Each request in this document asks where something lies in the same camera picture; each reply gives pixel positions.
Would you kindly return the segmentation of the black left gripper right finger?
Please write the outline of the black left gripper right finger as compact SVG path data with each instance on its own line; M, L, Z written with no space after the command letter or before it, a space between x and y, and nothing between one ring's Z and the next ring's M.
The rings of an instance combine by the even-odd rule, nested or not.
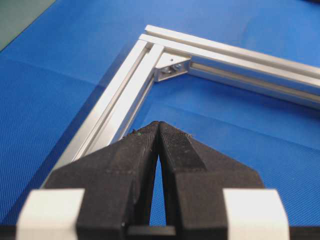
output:
M263 189L259 174L164 121L158 136L167 224L181 240L226 240L223 189Z

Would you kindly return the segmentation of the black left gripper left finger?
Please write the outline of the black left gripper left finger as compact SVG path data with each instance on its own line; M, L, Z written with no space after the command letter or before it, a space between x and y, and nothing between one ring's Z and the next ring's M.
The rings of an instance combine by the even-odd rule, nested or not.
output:
M84 189L80 240L123 240L129 225L150 221L159 122L54 170L46 189Z

